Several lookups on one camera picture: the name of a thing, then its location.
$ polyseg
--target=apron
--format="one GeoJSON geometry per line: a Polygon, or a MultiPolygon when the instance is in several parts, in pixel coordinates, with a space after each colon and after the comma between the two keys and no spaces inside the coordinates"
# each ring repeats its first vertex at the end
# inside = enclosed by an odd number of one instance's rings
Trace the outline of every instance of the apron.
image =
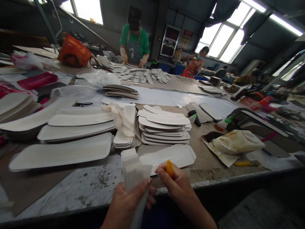
{"type": "Polygon", "coordinates": [[[193,60],[193,63],[191,64],[191,66],[189,66],[186,70],[184,70],[182,76],[185,76],[187,78],[194,78],[196,75],[196,70],[197,68],[195,68],[194,64],[195,61],[197,60],[193,60]]]}
{"type": "Polygon", "coordinates": [[[128,57],[128,63],[132,65],[138,65],[140,60],[142,59],[141,50],[140,50],[140,35],[141,29],[139,30],[139,42],[129,41],[130,37],[130,30],[128,31],[128,38],[127,38],[127,45],[126,45],[126,52],[128,57]]]}

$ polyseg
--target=sign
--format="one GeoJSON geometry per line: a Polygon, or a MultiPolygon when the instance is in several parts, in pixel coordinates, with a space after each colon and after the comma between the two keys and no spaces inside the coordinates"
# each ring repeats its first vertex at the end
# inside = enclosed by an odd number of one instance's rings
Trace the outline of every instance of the sign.
{"type": "Polygon", "coordinates": [[[189,30],[184,30],[183,36],[180,41],[179,47],[182,49],[187,49],[190,45],[191,39],[193,36],[193,32],[189,30]]]}

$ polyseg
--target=yellow pen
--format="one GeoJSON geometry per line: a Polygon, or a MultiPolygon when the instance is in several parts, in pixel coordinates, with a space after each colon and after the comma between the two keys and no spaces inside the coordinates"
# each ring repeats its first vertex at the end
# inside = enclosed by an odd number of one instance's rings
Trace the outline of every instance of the yellow pen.
{"type": "Polygon", "coordinates": [[[174,178],[175,173],[174,173],[172,162],[170,160],[167,160],[166,172],[172,179],[174,178]]]}

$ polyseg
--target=glue bottle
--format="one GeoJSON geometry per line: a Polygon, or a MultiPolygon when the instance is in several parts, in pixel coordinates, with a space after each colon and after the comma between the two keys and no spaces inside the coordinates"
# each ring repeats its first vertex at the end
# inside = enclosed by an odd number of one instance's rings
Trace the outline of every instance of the glue bottle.
{"type": "Polygon", "coordinates": [[[216,124],[214,125],[215,129],[216,129],[216,130],[219,130],[219,131],[221,131],[221,132],[223,132],[223,131],[226,129],[227,125],[230,124],[230,123],[232,122],[231,119],[232,119],[234,116],[235,116],[235,114],[233,114],[233,115],[232,115],[231,117],[229,117],[228,119],[221,120],[220,122],[216,123],[216,124]]]}
{"type": "Polygon", "coordinates": [[[193,124],[195,122],[196,117],[197,117],[197,113],[188,118],[190,120],[191,124],[193,124]]]}

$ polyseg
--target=cabinet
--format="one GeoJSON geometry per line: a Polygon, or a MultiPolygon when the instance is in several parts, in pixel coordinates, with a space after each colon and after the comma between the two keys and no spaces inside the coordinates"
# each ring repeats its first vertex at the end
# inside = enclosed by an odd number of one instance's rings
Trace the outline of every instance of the cabinet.
{"type": "Polygon", "coordinates": [[[171,58],[174,56],[180,36],[180,31],[180,29],[166,25],[160,51],[161,56],[167,56],[171,58]]]}

